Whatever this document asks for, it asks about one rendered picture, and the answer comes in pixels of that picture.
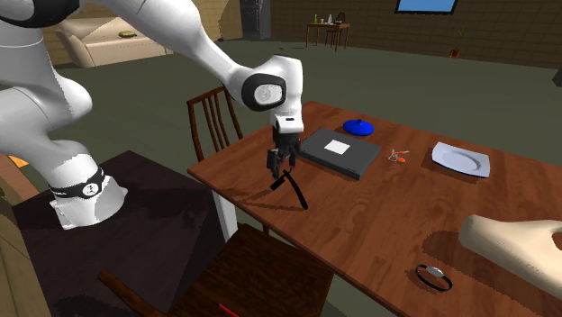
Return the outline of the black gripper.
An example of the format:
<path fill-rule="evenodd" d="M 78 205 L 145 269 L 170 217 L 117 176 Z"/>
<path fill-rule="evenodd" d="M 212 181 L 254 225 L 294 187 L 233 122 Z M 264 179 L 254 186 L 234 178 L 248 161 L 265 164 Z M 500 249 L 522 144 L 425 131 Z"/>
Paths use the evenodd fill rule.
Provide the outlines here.
<path fill-rule="evenodd" d="M 294 168 L 300 152 L 299 133 L 280 133 L 276 127 L 272 129 L 275 148 L 267 152 L 267 168 L 274 179 L 279 179 L 279 166 L 283 159 L 289 157 L 289 166 Z"/>

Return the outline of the black folding razor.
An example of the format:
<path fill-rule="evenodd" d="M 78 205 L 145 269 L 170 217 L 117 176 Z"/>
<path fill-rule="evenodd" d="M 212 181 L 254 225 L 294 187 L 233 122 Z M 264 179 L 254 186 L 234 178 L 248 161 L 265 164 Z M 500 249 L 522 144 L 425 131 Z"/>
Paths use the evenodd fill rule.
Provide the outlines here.
<path fill-rule="evenodd" d="M 295 180 L 293 179 L 293 177 L 291 176 L 291 170 L 283 170 L 283 175 L 281 177 L 279 177 L 271 186 L 270 189 L 272 191 L 277 190 L 282 184 L 284 184 L 285 181 L 289 181 L 289 183 L 291 184 L 292 188 L 294 189 L 300 205 L 307 210 L 309 208 L 308 203 L 306 202 L 304 195 L 299 187 L 299 185 L 295 182 Z"/>

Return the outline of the blue round lid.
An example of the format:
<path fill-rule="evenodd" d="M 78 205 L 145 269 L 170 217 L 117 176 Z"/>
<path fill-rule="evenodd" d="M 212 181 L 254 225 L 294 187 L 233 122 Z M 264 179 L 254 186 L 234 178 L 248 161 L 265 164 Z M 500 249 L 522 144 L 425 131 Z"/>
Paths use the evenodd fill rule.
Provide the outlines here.
<path fill-rule="evenodd" d="M 374 126 L 361 119 L 348 120 L 342 125 L 343 130 L 353 136 L 368 136 L 374 132 Z"/>

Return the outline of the wooden slat-back chair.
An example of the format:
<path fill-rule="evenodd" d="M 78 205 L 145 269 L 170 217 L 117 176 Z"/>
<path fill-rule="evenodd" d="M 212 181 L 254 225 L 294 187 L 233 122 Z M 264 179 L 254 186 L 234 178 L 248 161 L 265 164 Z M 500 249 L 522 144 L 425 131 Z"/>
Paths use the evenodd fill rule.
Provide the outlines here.
<path fill-rule="evenodd" d="M 204 153 L 201 146 L 195 118 L 195 108 L 198 104 L 200 104 L 202 106 L 202 109 L 204 110 L 205 120 L 211 136 L 211 140 L 213 142 L 214 150 L 216 152 L 219 152 L 220 150 L 225 149 L 231 145 L 222 119 L 219 94 L 224 95 L 232 124 L 238 139 L 241 140 L 243 138 L 243 133 L 241 131 L 240 124 L 232 104 L 233 99 L 225 86 L 218 86 L 208 92 L 205 92 L 197 97 L 188 100 L 186 102 L 186 105 L 188 109 L 190 131 L 195 148 L 195 155 L 199 162 L 204 160 Z"/>

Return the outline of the brown wooden dining table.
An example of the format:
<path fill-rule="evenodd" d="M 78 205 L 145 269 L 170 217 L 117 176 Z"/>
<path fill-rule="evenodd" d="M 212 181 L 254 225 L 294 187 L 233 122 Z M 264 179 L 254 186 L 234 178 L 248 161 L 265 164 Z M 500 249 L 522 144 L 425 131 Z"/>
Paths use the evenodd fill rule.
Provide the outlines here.
<path fill-rule="evenodd" d="M 472 214 L 562 221 L 562 168 L 488 150 L 488 178 L 435 164 L 438 134 L 373 120 L 381 147 L 359 180 L 299 159 L 272 191 L 272 132 L 262 128 L 189 168 L 216 193 L 330 266 L 380 304 L 409 317 L 562 317 L 562 301 L 462 247 Z M 404 163 L 391 149 L 408 150 Z"/>

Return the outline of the dark wooden chair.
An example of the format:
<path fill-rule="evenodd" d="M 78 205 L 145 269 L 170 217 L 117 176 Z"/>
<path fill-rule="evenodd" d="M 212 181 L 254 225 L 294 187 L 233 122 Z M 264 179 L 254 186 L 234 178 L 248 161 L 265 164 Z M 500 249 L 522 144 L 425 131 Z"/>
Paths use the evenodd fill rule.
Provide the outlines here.
<path fill-rule="evenodd" d="M 168 312 L 107 270 L 98 279 L 140 317 L 321 317 L 333 273 L 305 252 L 242 224 Z"/>

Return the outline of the small wooden side table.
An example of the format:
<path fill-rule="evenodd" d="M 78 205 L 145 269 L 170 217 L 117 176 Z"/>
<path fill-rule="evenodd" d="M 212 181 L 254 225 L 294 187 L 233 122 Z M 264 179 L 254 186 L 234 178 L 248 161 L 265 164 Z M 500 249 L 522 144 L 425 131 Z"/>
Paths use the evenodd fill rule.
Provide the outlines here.
<path fill-rule="evenodd" d="M 341 43 L 343 43 L 344 49 L 347 48 L 350 24 L 346 22 L 344 13 L 337 14 L 335 18 L 330 14 L 326 21 L 314 16 L 313 22 L 306 24 L 305 47 L 308 47 L 310 30 L 312 28 L 316 29 L 316 45 L 319 44 L 321 29 L 325 29 L 327 34 L 324 43 L 326 45 L 333 47 L 335 52 L 338 51 Z"/>

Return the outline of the dark tall cabinet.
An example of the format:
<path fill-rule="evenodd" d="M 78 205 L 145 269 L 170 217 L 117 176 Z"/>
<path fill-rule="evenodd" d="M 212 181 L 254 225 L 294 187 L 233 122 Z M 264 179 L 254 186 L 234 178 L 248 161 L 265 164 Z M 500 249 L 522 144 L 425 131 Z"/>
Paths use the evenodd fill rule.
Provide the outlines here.
<path fill-rule="evenodd" d="M 244 39 L 271 37 L 271 0 L 240 0 L 240 17 Z"/>

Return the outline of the dark robot stand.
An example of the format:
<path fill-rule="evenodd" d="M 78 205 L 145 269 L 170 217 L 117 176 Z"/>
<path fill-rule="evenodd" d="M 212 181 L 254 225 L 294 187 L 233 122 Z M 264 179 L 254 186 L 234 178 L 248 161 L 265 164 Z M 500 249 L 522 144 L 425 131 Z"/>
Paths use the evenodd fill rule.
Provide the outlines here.
<path fill-rule="evenodd" d="M 120 211 L 65 231 L 45 191 L 14 207 L 51 317 L 138 317 L 97 276 L 106 269 L 162 312 L 223 247 L 209 187 L 133 151 L 103 163 L 128 194 Z"/>

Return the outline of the white square plate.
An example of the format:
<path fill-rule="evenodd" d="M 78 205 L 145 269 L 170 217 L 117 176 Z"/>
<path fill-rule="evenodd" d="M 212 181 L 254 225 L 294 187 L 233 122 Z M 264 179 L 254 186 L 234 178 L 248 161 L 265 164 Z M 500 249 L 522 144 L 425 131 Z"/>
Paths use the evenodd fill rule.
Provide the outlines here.
<path fill-rule="evenodd" d="M 443 167 L 459 173 L 484 178 L 490 175 L 490 160 L 483 153 L 438 142 L 432 150 L 431 158 Z"/>

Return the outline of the beige sofa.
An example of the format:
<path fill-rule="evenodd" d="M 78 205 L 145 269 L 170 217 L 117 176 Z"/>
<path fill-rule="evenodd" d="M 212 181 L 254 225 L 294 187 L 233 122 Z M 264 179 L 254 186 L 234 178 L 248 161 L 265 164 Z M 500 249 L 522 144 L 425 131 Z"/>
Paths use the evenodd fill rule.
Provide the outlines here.
<path fill-rule="evenodd" d="M 173 54 L 120 17 L 66 19 L 55 33 L 81 68 Z"/>

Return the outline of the potted plant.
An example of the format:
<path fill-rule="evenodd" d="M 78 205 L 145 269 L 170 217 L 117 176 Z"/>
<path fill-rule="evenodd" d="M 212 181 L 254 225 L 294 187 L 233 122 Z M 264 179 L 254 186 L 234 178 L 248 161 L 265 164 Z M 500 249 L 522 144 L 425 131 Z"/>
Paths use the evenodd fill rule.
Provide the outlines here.
<path fill-rule="evenodd" d="M 460 46 L 466 33 L 467 33 L 466 27 L 462 26 L 460 29 L 458 29 L 458 40 L 456 41 L 453 49 L 449 53 L 449 59 L 458 59 L 461 51 Z"/>

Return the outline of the blue window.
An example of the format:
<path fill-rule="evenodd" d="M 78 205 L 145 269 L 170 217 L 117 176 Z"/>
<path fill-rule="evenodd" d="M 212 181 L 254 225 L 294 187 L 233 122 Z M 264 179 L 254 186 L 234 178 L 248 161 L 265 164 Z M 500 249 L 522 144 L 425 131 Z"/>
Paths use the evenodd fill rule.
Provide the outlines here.
<path fill-rule="evenodd" d="M 451 15 L 458 0 L 397 0 L 396 14 Z"/>

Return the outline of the cream curved object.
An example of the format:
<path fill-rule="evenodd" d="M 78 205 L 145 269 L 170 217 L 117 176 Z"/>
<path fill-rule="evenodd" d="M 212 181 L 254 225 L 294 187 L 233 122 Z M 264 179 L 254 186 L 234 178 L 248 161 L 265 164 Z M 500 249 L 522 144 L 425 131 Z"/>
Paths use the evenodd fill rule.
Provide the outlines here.
<path fill-rule="evenodd" d="M 562 233 L 562 221 L 500 222 L 472 214 L 461 225 L 459 242 L 562 300 L 562 250 L 553 240 L 556 233 Z"/>

